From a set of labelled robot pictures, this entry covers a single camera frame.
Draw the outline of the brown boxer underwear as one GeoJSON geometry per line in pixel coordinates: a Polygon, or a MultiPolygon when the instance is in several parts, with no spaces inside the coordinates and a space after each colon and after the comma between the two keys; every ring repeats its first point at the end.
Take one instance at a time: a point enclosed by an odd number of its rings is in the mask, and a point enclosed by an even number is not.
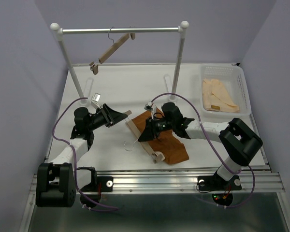
{"type": "MultiPolygon", "coordinates": [[[[145,111],[132,119],[141,133],[145,129],[145,120],[150,116],[150,113],[145,111]]],[[[164,154],[164,162],[168,165],[178,164],[189,160],[189,155],[184,144],[176,139],[170,131],[162,132],[159,139],[148,141],[148,144],[154,151],[159,151],[164,154]]]]}

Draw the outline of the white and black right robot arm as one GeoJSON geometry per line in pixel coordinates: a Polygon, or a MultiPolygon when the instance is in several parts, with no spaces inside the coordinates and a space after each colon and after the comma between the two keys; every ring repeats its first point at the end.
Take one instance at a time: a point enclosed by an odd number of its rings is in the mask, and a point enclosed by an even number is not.
{"type": "Polygon", "coordinates": [[[261,138],[241,119],[233,118],[230,122],[200,122],[184,117],[179,108],[168,102],[162,106],[163,116],[150,116],[145,120],[145,129],[138,141],[147,142],[159,137],[163,131],[173,131],[185,139],[205,139],[221,142],[228,153],[213,176],[215,187],[223,189],[241,168],[247,167],[263,145],[261,138]]]}

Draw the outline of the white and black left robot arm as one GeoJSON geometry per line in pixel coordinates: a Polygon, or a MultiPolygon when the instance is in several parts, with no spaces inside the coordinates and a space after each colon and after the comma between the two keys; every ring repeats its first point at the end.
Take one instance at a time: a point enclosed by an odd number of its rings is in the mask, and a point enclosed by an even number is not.
{"type": "Polygon", "coordinates": [[[102,188],[111,190],[107,183],[111,177],[97,176],[94,167],[78,167],[80,158],[93,145],[94,130],[106,126],[111,127],[126,119],[131,111],[120,113],[107,104],[98,107],[94,114],[87,108],[79,107],[74,111],[74,127],[69,141],[63,151],[49,163],[42,163],[37,171],[36,205],[38,207],[72,207],[77,193],[86,199],[83,207],[93,210],[100,205],[98,201],[86,196],[81,189],[100,192],[102,188]]]}

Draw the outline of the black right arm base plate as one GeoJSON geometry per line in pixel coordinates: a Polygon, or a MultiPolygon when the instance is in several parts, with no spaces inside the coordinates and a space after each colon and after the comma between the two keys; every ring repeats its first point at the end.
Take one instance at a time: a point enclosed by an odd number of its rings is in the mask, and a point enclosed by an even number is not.
{"type": "Polygon", "coordinates": [[[198,186],[200,191],[225,191],[241,190],[241,181],[238,175],[234,175],[229,181],[224,180],[218,175],[198,176],[198,186]]]}

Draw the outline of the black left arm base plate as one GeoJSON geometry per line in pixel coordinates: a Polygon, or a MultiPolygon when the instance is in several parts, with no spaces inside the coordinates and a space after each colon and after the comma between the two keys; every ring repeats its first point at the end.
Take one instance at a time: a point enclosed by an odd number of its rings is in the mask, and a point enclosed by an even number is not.
{"type": "Polygon", "coordinates": [[[112,176],[98,176],[96,180],[92,179],[89,184],[81,188],[82,192],[112,192],[114,179],[112,176]]]}

